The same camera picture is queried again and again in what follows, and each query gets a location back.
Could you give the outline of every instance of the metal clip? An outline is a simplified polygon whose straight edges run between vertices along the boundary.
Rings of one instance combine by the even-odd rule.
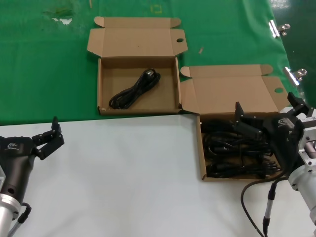
[[[271,20],[269,21],[269,26],[270,26],[270,30],[272,32],[272,36],[274,38],[276,37],[280,37],[280,34],[282,34],[283,36],[286,35],[285,30],[290,29],[290,25],[289,24],[284,24],[284,25],[280,25],[280,26],[276,26],[275,21]]]
[[[277,30],[279,31],[279,33],[281,33],[283,36],[285,36],[286,35],[285,30],[288,30],[290,28],[291,28],[291,26],[289,24],[284,24],[284,25],[278,26]]]
[[[296,72],[291,73],[291,69],[289,69],[288,67],[285,67],[283,69],[283,72],[294,86],[299,86],[300,81],[303,80],[302,77],[307,74],[307,71],[305,69],[300,69]]]

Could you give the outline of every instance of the green mat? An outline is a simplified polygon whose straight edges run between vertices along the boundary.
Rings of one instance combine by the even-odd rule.
[[[95,16],[179,17],[189,50],[180,66],[270,64],[288,91],[282,41],[268,0],[2,0],[0,124],[107,119],[97,114]],[[60,18],[72,18],[64,25]]]

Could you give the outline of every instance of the green surface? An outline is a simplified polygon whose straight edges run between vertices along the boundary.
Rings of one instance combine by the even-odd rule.
[[[287,35],[282,37],[291,69],[304,68],[307,75],[302,81],[308,103],[316,107],[316,24],[315,0],[270,0],[276,22],[290,24]]]
[[[270,64],[290,90],[268,0],[2,0],[0,123],[105,119],[97,114],[97,57],[86,51],[95,16],[179,17],[181,66]],[[64,25],[55,18],[70,18]]]

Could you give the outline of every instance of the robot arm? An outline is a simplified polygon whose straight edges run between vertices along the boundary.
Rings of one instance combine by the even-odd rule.
[[[235,127],[253,139],[268,139],[285,178],[293,190],[301,193],[316,225],[316,117],[312,116],[314,109],[293,93],[289,93],[288,100],[293,109],[266,118],[245,115],[237,102]],[[298,119],[301,113],[306,118]]]
[[[8,236],[12,220],[18,218],[21,206],[26,205],[23,198],[35,157],[43,160],[63,144],[57,117],[50,131],[32,138],[0,137],[0,237]],[[18,222],[24,222],[27,216],[22,217]]]

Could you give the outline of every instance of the hole in box lid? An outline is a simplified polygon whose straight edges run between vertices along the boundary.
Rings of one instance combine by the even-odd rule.
[[[275,93],[282,93],[284,90],[281,87],[275,89]]]

